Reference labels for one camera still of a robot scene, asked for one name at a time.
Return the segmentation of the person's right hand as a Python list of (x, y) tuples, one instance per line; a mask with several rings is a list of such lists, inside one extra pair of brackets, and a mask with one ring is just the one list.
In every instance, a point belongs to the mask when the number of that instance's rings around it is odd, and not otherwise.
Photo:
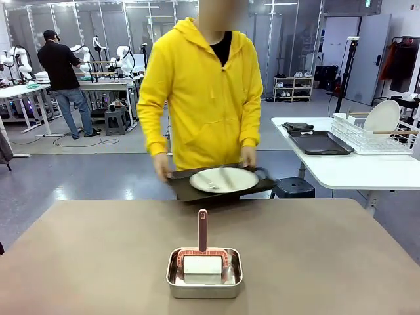
[(167, 182), (172, 177), (172, 171), (169, 166), (169, 159), (166, 153), (158, 153), (152, 156), (154, 170), (162, 182)]

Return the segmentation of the person's left hand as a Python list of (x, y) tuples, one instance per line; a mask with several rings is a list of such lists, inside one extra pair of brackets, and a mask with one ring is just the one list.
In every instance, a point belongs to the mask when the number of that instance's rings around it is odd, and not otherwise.
[(241, 162), (243, 167), (257, 166), (257, 153), (254, 146), (243, 146), (241, 148)]

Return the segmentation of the beige round plate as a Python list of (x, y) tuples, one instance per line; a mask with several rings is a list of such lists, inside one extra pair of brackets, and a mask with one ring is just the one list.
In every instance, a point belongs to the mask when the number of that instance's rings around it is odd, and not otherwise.
[[(220, 190), (208, 189), (208, 186), (199, 178), (199, 175), (204, 175), (212, 180), (220, 187)], [(259, 177), (255, 173), (241, 168), (214, 167), (198, 171), (190, 177), (189, 183), (193, 188), (202, 192), (227, 194), (240, 192), (256, 186), (259, 183)]]

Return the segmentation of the black serving tray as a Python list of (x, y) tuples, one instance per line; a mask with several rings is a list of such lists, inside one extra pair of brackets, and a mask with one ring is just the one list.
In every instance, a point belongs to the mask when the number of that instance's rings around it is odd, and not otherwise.
[(259, 183), (250, 189), (240, 192), (231, 192), (227, 194), (202, 192), (196, 188), (193, 188), (189, 183), (189, 179), (198, 171), (214, 168), (206, 167), (201, 169), (191, 169), (187, 171), (175, 171), (173, 172), (173, 177), (168, 180), (168, 184), (175, 193), (178, 200), (189, 204), (210, 204), (236, 201), (242, 196), (269, 191), (276, 184), (276, 181), (270, 176), (269, 172), (262, 167), (242, 167), (238, 163), (222, 165), (220, 167), (236, 167), (251, 171), (259, 177)]
[(353, 147), (330, 131), (292, 132), (289, 137), (310, 156), (346, 156), (354, 152)]

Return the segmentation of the person's right forearm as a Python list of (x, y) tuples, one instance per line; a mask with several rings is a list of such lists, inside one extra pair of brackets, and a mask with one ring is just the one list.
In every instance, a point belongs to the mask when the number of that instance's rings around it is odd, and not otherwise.
[(145, 137), (145, 146), (151, 156), (166, 154), (167, 147), (165, 138), (162, 135), (161, 117), (162, 107), (145, 106), (139, 104), (137, 112)]

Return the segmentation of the person's left forearm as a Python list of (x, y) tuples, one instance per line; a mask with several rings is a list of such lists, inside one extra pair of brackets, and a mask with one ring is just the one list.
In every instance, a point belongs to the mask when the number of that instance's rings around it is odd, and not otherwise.
[(240, 143), (242, 147), (256, 147), (260, 141), (261, 101), (254, 100), (243, 106)]

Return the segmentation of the black metal stool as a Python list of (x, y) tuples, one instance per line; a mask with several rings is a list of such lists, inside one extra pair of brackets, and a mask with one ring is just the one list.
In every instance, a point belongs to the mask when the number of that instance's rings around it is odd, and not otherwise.
[(276, 184), (270, 193), (270, 199), (302, 199), (315, 198), (315, 187), (300, 177), (276, 179)]

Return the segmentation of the dark folded cloth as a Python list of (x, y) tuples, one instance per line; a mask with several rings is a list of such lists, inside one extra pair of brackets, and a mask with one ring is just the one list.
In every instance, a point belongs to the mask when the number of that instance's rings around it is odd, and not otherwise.
[(312, 132), (314, 130), (314, 126), (307, 123), (286, 122), (282, 124), (282, 127), (284, 127), (288, 133)]

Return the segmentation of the grey step stool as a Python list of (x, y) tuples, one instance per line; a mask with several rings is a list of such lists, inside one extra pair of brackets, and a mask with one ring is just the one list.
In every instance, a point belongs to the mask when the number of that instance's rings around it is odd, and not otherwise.
[(127, 130), (126, 108), (116, 107), (104, 112), (106, 136), (124, 135)]

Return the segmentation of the pink lint roller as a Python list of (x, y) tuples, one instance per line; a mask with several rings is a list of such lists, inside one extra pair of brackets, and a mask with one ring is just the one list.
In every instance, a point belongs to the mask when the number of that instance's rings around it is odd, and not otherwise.
[(198, 246), (183, 247), (177, 254), (177, 268), (186, 284), (217, 285), (226, 282), (230, 267), (228, 252), (209, 247), (208, 212), (198, 211)]

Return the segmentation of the person in yellow hoodie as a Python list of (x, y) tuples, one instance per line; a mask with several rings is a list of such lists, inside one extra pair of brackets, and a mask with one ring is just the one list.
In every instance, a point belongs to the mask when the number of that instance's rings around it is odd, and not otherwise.
[(163, 108), (171, 170), (242, 163), (243, 106), (263, 92), (255, 46), (237, 30), (248, 5), (199, 0), (195, 18), (154, 43), (138, 105)]

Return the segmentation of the white shoe shelf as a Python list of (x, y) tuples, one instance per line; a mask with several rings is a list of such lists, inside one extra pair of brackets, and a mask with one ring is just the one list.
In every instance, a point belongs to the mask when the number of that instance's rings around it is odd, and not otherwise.
[(312, 97), (313, 77), (275, 77), (274, 102), (308, 102)]

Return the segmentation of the white side table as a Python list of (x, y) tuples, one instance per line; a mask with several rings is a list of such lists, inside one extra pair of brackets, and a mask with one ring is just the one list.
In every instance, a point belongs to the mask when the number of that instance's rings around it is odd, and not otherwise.
[(318, 183), (331, 190), (365, 190), (364, 209), (375, 214), (382, 191), (420, 190), (420, 161), (408, 155), (310, 156), (304, 154), (290, 139), (282, 126), (286, 122), (311, 124), (316, 130), (330, 130), (332, 119), (327, 117), (274, 117), (273, 125), (285, 138), (301, 161), (299, 177), (309, 171)]

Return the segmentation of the white workbench table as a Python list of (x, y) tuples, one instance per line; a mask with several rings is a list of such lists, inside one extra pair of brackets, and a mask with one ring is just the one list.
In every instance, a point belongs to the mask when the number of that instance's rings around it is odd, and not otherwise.
[(50, 85), (30, 84), (15, 85), (0, 89), (0, 126), (5, 130), (1, 113), (6, 110), (9, 117), (7, 122), (25, 122), (26, 128), (22, 134), (28, 133), (42, 125), (45, 127), (43, 134), (36, 137), (61, 137), (62, 134), (53, 133), (49, 123), (62, 117), (62, 111), (49, 95)]
[(117, 93), (125, 92), (126, 94), (126, 106), (129, 111), (130, 126), (127, 131), (131, 132), (138, 125), (138, 118), (136, 114), (136, 103), (138, 100), (138, 89), (142, 82), (142, 77), (134, 78), (119, 78), (119, 79), (108, 79), (100, 78), (97, 82), (91, 81), (79, 81), (80, 89), (86, 92), (86, 95), (90, 97), (90, 93)]

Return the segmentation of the black equipment cases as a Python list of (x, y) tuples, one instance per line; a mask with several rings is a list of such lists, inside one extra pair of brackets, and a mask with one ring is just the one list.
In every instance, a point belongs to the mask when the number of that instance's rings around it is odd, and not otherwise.
[(337, 78), (338, 65), (334, 66), (316, 66), (314, 80), (317, 81), (319, 89), (326, 89), (327, 82), (334, 82)]

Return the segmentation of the rectangular metal tray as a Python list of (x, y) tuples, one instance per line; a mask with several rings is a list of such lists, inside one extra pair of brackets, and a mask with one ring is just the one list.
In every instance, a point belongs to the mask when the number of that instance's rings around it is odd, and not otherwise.
[(177, 299), (235, 299), (244, 288), (242, 260), (240, 253), (233, 248), (226, 248), (229, 267), (216, 283), (189, 283), (184, 281), (183, 271), (177, 266), (180, 248), (169, 255), (166, 281), (170, 292)]

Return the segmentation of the white round plate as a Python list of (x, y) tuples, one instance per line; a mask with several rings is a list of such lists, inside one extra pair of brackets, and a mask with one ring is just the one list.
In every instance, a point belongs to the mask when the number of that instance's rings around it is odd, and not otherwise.
[(385, 100), (370, 111), (364, 122), (364, 130), (382, 132), (382, 134), (373, 133), (373, 137), (387, 138), (391, 136), (391, 132), (397, 130), (399, 120), (399, 104), (395, 100)]

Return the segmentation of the man in black cap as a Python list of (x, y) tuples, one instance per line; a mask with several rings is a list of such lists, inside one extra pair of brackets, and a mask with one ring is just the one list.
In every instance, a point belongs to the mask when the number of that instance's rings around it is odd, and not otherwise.
[(47, 72), (51, 91), (54, 92), (72, 138), (74, 140), (79, 138), (79, 129), (71, 114), (71, 103), (79, 110), (84, 136), (98, 136), (99, 132), (92, 126), (90, 110), (74, 72), (74, 68), (80, 67), (80, 60), (68, 46), (59, 43), (58, 34), (54, 30), (45, 30), (43, 37), (45, 44), (39, 49), (37, 57)]

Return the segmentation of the black tripod with light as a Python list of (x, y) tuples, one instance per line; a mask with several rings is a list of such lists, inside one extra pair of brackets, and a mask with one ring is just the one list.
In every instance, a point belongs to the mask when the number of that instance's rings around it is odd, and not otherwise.
[(335, 107), (335, 113), (339, 113), (341, 109), (341, 104), (343, 99), (345, 98), (345, 94), (347, 91), (347, 85), (350, 78), (350, 72), (352, 68), (352, 64), (354, 61), (354, 55), (358, 46), (358, 41), (360, 40), (359, 36), (350, 36), (348, 37), (348, 40), (350, 41), (350, 47), (348, 50), (348, 58), (345, 66), (345, 71), (343, 73), (343, 80), (341, 84), (341, 92), (339, 93), (337, 104)]

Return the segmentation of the grey door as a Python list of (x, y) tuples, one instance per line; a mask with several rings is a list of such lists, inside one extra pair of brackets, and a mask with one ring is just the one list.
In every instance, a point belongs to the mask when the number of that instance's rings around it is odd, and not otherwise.
[(371, 104), (377, 88), (390, 23), (391, 15), (389, 14), (362, 18), (360, 38), (346, 91), (348, 100), (366, 105)]

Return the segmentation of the black utility cart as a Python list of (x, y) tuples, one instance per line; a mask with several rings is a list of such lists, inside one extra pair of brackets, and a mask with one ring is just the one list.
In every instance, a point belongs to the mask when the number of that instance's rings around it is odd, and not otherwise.
[(410, 109), (412, 118), (420, 103), (420, 93), (404, 92), (400, 96), (391, 96), (390, 99), (396, 101), (400, 107), (403, 107), (403, 112)]

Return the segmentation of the coat rack with clothes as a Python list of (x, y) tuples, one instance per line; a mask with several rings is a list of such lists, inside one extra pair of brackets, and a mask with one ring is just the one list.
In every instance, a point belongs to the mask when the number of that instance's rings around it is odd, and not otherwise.
[(393, 37), (379, 76), (379, 80), (384, 81), (383, 87), (388, 86), (389, 91), (398, 93), (408, 91), (419, 52), (420, 37)]

